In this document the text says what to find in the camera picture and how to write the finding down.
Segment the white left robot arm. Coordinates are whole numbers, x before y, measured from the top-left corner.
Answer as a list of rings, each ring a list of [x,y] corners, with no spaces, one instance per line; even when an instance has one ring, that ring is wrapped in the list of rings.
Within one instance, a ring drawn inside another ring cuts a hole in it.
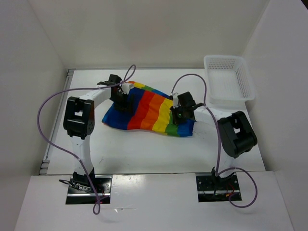
[[[107,81],[80,97],[69,97],[66,103],[63,127],[71,139],[73,154],[77,156],[71,184],[89,193],[96,187],[95,171],[90,156],[90,136],[95,127],[95,108],[107,100],[118,109],[132,112],[132,100],[128,98],[132,83],[111,74]]]

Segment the rainbow striped shorts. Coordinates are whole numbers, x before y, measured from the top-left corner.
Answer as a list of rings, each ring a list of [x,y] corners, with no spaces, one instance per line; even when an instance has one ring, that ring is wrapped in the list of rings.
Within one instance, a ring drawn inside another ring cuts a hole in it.
[[[105,125],[120,130],[148,130],[174,137],[193,135],[194,121],[173,124],[170,110],[173,101],[168,95],[139,82],[129,83],[134,85],[128,95],[128,99],[133,100],[132,112],[121,112],[114,103],[102,119]]]

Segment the white plastic basket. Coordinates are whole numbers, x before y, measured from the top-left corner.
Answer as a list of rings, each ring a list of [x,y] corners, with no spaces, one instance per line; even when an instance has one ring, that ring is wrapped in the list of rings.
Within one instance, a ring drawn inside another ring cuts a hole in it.
[[[204,57],[204,67],[211,103],[227,105],[255,99],[254,84],[243,57],[207,55]]]

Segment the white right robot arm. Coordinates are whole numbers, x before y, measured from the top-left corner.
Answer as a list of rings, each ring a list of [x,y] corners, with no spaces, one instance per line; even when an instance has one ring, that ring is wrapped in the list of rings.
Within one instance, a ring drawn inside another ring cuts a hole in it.
[[[216,189],[224,188],[236,170],[235,159],[257,145],[257,137],[245,113],[228,113],[210,108],[205,103],[196,103],[189,92],[174,93],[170,99],[173,101],[170,110],[175,125],[190,120],[215,127],[218,156],[211,170],[211,184]]]

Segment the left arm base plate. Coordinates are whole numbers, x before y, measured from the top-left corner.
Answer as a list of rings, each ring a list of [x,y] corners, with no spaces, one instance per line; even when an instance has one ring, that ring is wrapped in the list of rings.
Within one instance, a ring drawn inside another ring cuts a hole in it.
[[[83,205],[83,204],[95,204],[96,195],[94,190],[89,185],[83,185],[75,183],[73,177],[70,180],[59,180],[59,182],[68,185],[68,191],[66,196],[67,205]],[[100,197],[100,204],[110,204],[111,199],[111,185],[112,176],[108,175],[96,175],[94,179],[94,186]]]

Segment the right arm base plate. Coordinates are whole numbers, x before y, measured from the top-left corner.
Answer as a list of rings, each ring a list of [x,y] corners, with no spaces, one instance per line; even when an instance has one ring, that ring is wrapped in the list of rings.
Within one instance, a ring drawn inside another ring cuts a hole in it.
[[[241,201],[240,187],[237,176],[232,174],[223,182],[214,183],[211,173],[196,174],[198,202]]]

